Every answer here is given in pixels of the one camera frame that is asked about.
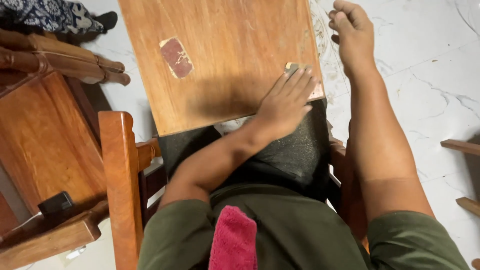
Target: blue patterned fabric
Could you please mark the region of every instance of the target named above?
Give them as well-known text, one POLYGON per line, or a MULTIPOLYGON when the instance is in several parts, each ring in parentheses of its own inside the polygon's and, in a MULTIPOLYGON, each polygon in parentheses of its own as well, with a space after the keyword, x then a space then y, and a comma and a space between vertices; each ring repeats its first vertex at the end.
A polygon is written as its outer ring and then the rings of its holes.
POLYGON ((0 0, 0 16, 14 16, 16 24, 35 25, 49 32, 103 32, 103 25, 80 3, 64 0, 0 0))

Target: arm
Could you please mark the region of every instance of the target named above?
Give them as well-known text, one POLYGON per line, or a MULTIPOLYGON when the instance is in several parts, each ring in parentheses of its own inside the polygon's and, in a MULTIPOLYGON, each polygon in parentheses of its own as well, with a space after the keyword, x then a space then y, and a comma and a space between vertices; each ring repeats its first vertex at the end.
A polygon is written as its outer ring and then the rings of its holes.
POLYGON ((407 138, 398 123, 373 58, 373 24, 356 4, 337 0, 329 13, 332 40, 350 79, 350 139, 369 221, 409 210, 434 216, 420 184, 407 138))
POLYGON ((209 202, 210 193, 247 159, 270 142, 295 131, 305 114, 305 105, 318 79, 311 69, 283 74, 263 99, 255 118, 188 157, 175 171, 160 202, 164 205, 187 199, 209 202))

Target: hand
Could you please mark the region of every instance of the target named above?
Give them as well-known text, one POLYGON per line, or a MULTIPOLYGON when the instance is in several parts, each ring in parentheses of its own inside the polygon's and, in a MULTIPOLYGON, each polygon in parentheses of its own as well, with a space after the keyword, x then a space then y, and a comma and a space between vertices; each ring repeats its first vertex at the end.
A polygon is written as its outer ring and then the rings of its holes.
POLYGON ((295 131, 303 117, 312 109, 305 105, 315 89, 318 78, 312 77, 312 69, 297 69, 288 78, 288 73, 280 76, 270 92, 265 96, 255 117, 272 140, 283 138, 295 131))
POLYGON ((373 24, 361 6, 347 1, 336 0, 334 10, 328 16, 330 28, 338 32, 332 40, 340 45, 340 58, 345 74, 361 71, 366 67, 375 68, 373 58, 373 24))

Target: white marble floor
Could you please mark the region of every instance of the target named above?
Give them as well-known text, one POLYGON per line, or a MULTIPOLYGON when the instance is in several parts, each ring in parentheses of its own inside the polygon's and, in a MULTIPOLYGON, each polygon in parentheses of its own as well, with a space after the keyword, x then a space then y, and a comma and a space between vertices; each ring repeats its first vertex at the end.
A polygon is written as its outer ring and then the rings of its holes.
MULTIPOLYGON (((82 2, 96 14, 112 10, 118 13, 117 26, 84 47, 125 64, 132 82, 126 87, 105 84, 102 90, 112 109, 133 116, 136 140, 150 138, 154 127, 149 105, 119 6, 116 0, 82 2)), ((445 139, 468 140, 480 134, 480 41, 471 23, 469 1, 355 2, 364 7, 375 25, 375 61, 413 149, 428 200, 470 264, 472 259, 480 258, 480 220, 460 208, 455 199, 475 198, 476 193, 464 155, 440 147, 440 141, 445 139)), ((333 125, 333 135, 346 142, 350 85, 338 47, 329 39, 332 31, 327 27, 325 11, 331 10, 333 0, 310 0, 310 4, 321 53, 327 118, 333 125)), ((108 221, 102 231, 104 241, 91 243, 67 269, 115 269, 108 221)), ((64 266, 58 257, 52 257, 30 269, 47 268, 64 266)))

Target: pink towel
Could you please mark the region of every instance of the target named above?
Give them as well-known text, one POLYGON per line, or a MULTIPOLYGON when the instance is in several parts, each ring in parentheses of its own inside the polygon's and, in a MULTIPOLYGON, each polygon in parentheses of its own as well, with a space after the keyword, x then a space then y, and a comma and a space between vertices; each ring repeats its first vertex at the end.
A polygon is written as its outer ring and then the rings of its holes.
POLYGON ((236 206, 225 206, 215 226, 209 270, 257 270, 257 224, 236 206))

